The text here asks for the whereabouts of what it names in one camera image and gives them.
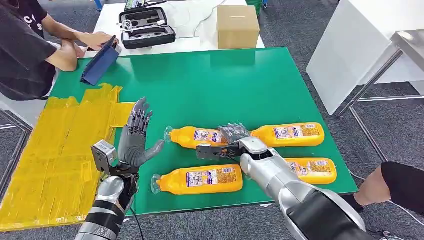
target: person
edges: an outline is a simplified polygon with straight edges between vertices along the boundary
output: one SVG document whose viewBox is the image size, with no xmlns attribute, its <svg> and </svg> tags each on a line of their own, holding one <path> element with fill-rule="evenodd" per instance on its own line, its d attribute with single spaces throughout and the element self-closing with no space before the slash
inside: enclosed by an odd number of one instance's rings
<svg viewBox="0 0 424 240">
<path fill-rule="evenodd" d="M 424 216 L 424 171 L 389 161 L 377 167 L 359 187 L 359 192 L 342 196 L 357 212 L 364 206 L 393 203 Z"/>
<path fill-rule="evenodd" d="M 61 39 L 61 46 L 44 40 L 43 31 Z M 81 41 L 95 51 L 111 39 L 103 32 L 76 31 L 55 21 L 37 0 L 0 0 L 0 92 L 9 100 L 29 101 L 48 95 L 57 69 L 77 68 L 85 53 Z"/>
</svg>

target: yellow tape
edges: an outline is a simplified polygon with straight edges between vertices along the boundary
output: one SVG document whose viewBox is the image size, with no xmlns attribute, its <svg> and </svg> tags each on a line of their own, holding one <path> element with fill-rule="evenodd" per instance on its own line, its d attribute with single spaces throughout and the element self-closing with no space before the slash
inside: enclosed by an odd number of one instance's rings
<svg viewBox="0 0 424 240">
<path fill-rule="evenodd" d="M 49 98 L 31 133 L 0 205 L 0 231 L 83 221 L 100 173 L 90 146 L 113 144 L 134 103 L 117 103 L 121 87 L 102 84 L 74 97 Z"/>
</svg>

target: plastic bottle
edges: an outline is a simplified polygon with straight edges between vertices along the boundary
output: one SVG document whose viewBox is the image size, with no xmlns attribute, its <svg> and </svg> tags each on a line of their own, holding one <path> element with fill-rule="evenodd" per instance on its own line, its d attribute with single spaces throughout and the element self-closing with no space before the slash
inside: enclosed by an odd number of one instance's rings
<svg viewBox="0 0 424 240">
<path fill-rule="evenodd" d="M 236 192 L 243 187 L 242 169 L 237 164 L 180 168 L 167 175 L 153 175 L 154 194 L 170 192 L 175 195 Z"/>
<path fill-rule="evenodd" d="M 268 147 L 317 146 L 324 141 L 324 129 L 317 122 L 262 126 L 250 134 Z"/>
<path fill-rule="evenodd" d="M 285 158 L 285 161 L 308 184 L 331 184 L 337 178 L 336 166 L 328 158 Z"/>
<path fill-rule="evenodd" d="M 185 126 L 180 129 L 167 127 L 165 130 L 165 141 L 174 142 L 184 148 L 196 149 L 199 144 L 210 144 L 211 146 L 225 146 L 227 141 L 219 130 Z"/>
</svg>

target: humanoid robot hand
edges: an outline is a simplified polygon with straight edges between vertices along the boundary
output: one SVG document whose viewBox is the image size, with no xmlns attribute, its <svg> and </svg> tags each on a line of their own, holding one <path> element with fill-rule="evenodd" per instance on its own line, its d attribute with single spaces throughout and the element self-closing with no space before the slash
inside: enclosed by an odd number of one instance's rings
<svg viewBox="0 0 424 240">
<path fill-rule="evenodd" d="M 118 146 L 119 162 L 138 168 L 156 156 L 164 147 L 164 140 L 158 140 L 153 147 L 146 147 L 146 130 L 153 112 L 148 112 L 146 98 L 138 100 L 131 110 L 127 124 L 122 129 Z"/>
</svg>

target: green table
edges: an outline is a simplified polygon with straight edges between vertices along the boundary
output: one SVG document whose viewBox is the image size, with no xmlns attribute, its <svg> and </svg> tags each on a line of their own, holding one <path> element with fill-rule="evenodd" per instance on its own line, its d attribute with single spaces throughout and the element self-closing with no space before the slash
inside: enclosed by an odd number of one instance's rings
<svg viewBox="0 0 424 240">
<path fill-rule="evenodd" d="M 90 59 L 79 60 L 78 70 L 62 72 L 51 93 L 75 96 L 81 101 L 92 88 L 80 83 Z M 263 125 L 318 122 L 325 140 L 314 147 L 280 147 L 283 157 L 323 157 L 334 161 L 337 179 L 321 188 L 339 194 L 358 190 L 330 132 L 321 117 L 287 48 L 238 49 L 120 57 L 100 83 L 123 86 L 120 102 L 135 102 L 146 96 L 154 115 L 147 131 L 147 146 L 163 138 L 167 126 L 216 128 L 243 123 L 255 130 Z M 115 146 L 121 130 L 118 129 Z M 196 151 L 167 143 L 163 151 L 140 168 L 137 214 L 158 214 L 270 203 L 258 185 L 244 177 L 243 189 L 232 193 L 173 195 L 153 194 L 153 174 L 165 175 L 179 168 L 221 163 L 196 158 Z"/>
</svg>

